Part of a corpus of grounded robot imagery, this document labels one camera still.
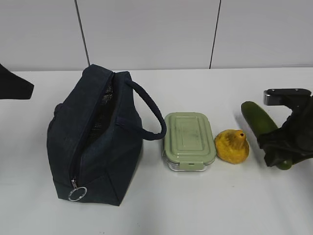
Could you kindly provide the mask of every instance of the green lid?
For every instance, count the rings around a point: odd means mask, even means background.
[[[165,118],[168,131],[164,155],[180,170],[202,170],[215,160],[211,126],[200,113],[171,113]]]

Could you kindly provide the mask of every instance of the citron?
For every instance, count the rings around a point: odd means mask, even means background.
[[[226,162],[242,163],[249,155],[249,144],[242,130],[220,132],[214,142],[218,157]]]

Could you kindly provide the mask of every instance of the dark object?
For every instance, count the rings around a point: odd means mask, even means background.
[[[133,89],[159,120],[162,131],[142,129]],[[157,105],[128,72],[91,65],[48,127],[47,151],[58,197],[119,205],[130,184],[142,139],[165,136]]]
[[[296,164],[313,157],[313,97],[305,89],[264,91],[266,105],[284,105],[292,110],[281,128],[258,138],[265,151],[267,166],[292,161]]]
[[[30,99],[34,85],[0,64],[0,99]]]

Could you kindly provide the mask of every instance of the black fabric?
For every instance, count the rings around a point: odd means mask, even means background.
[[[0,64],[0,99],[30,99],[34,85]]]
[[[68,200],[73,190],[71,180],[75,179],[78,187],[87,188],[78,202],[119,205],[134,174],[142,139],[164,137],[161,112],[136,84],[136,91],[162,127],[159,134],[142,129],[132,85],[128,72],[113,73],[91,65],[64,103],[55,108],[47,151],[59,198]]]

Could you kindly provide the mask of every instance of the green cucumber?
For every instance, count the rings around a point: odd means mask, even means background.
[[[256,138],[278,129],[270,116],[256,103],[246,101],[241,105],[241,112],[253,131]],[[281,170],[288,170],[292,166],[292,160],[286,160],[276,165]]]

